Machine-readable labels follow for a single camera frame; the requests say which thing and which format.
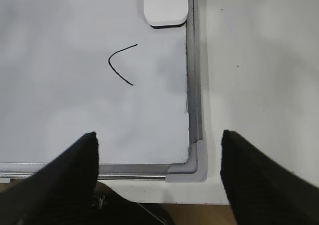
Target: wooden floor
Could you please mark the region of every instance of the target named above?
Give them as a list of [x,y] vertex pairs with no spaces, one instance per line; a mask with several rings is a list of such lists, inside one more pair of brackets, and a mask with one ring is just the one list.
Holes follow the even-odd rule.
[[165,204],[176,225],[236,225],[230,206]]

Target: gray corner piece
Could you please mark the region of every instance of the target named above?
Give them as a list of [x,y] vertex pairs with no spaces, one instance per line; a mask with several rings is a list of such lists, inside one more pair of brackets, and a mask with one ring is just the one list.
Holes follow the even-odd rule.
[[207,146],[204,140],[189,146],[189,157],[183,164],[172,164],[166,175],[167,183],[205,182],[207,175]]

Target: whiteboard eraser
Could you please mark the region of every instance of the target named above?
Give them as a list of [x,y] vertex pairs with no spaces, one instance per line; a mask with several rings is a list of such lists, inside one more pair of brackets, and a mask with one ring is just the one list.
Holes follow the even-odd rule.
[[179,27],[188,15],[188,0],[144,0],[144,16],[154,28]]

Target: black marker line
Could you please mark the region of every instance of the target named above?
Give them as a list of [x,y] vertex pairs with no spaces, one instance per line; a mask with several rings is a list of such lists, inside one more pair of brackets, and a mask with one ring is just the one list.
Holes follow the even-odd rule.
[[127,83],[128,83],[129,85],[131,85],[131,86],[133,86],[134,84],[130,83],[126,78],[124,78],[123,76],[121,76],[121,75],[119,74],[119,72],[117,72],[116,69],[112,66],[112,64],[111,64],[111,58],[113,57],[113,55],[116,55],[117,53],[120,53],[120,52],[122,52],[122,51],[124,51],[124,50],[130,49],[130,48],[135,47],[135,46],[137,46],[137,45],[138,45],[138,44],[131,45],[131,46],[125,48],[125,49],[121,49],[121,50],[119,50],[119,51],[116,51],[116,52],[115,52],[114,54],[112,54],[112,55],[110,56],[110,58],[109,58],[109,65],[110,65],[110,67],[112,68],[112,70],[113,70],[122,80],[124,80],[125,82],[127,82]]

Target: whiteboard surface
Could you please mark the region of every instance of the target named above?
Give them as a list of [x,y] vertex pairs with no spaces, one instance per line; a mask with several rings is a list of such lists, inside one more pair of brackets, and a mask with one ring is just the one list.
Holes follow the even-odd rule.
[[[122,81],[114,67],[134,86]],[[0,0],[0,162],[49,162],[96,131],[100,163],[188,156],[186,29],[143,0]]]

